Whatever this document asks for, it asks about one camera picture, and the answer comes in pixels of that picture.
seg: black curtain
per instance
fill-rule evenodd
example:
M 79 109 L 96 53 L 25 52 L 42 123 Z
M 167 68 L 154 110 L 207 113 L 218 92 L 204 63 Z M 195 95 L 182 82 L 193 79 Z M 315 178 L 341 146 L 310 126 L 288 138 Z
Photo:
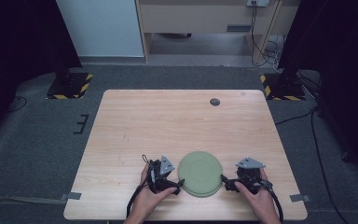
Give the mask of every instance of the black curtain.
M 81 67 L 54 0 L 0 0 L 0 119 L 23 81 Z
M 292 64 L 321 74 L 318 104 L 344 150 L 358 161 L 358 1 L 302 0 L 279 67 Z

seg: person's left hand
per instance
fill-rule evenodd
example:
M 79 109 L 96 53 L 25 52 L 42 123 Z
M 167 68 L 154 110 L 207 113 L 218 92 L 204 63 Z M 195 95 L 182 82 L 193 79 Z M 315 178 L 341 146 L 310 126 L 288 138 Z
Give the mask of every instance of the person's left hand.
M 143 184 L 145 178 L 147 177 L 148 167 L 148 164 L 146 164 L 144 170 L 142 171 L 140 185 Z M 157 205 L 175 191 L 176 188 L 169 188 L 155 194 L 147 185 L 144 186 L 138 196 L 136 196 L 130 215 L 124 223 L 143 223 L 145 219 L 152 214 Z

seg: white wall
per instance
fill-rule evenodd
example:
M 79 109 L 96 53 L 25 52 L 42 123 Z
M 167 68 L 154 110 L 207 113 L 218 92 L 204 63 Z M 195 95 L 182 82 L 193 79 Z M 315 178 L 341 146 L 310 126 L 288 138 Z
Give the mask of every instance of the white wall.
M 134 0 L 57 0 L 80 57 L 144 57 Z

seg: yellow and black hazard tape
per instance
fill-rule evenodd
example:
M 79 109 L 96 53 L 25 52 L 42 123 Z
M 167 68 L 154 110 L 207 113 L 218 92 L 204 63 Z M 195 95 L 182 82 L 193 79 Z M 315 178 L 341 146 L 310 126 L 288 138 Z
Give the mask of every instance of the yellow and black hazard tape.
M 298 97 L 298 96 L 291 96 L 291 95 L 284 95 L 284 96 L 274 96 L 272 94 L 271 88 L 269 87 L 269 84 L 266 81 L 265 76 L 260 76 L 261 82 L 263 83 L 264 90 L 266 92 L 266 97 L 269 100 L 291 100 L 291 101 L 299 101 L 299 100 L 305 100 L 305 97 Z
M 81 89 L 79 90 L 79 92 L 76 92 L 75 94 L 62 94 L 62 93 L 58 92 L 57 94 L 49 95 L 48 99 L 64 100 L 64 99 L 82 98 L 84 96 L 84 94 L 86 93 L 87 88 L 89 87 L 91 78 L 92 78 L 92 75 L 88 74 L 81 86 Z

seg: table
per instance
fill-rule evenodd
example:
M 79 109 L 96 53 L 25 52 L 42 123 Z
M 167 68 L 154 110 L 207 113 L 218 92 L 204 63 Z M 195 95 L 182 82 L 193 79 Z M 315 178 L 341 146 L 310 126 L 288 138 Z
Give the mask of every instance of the table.
M 270 35 L 287 35 L 300 0 L 269 0 L 267 7 L 255 12 L 254 60 L 262 59 L 261 52 Z M 153 34 L 224 34 L 242 33 L 249 48 L 253 7 L 246 0 L 136 0 L 138 21 L 148 62 Z
M 210 104 L 217 98 L 220 105 Z M 305 219 L 303 202 L 262 91 L 110 90 L 103 95 L 64 216 L 71 220 L 120 220 L 149 160 L 165 155 L 173 165 L 192 151 L 213 154 L 223 175 L 235 162 L 264 162 L 287 220 Z M 177 182 L 177 169 L 168 176 Z M 148 220 L 256 220 L 239 193 L 224 185 L 209 198 L 182 190 L 163 201 Z

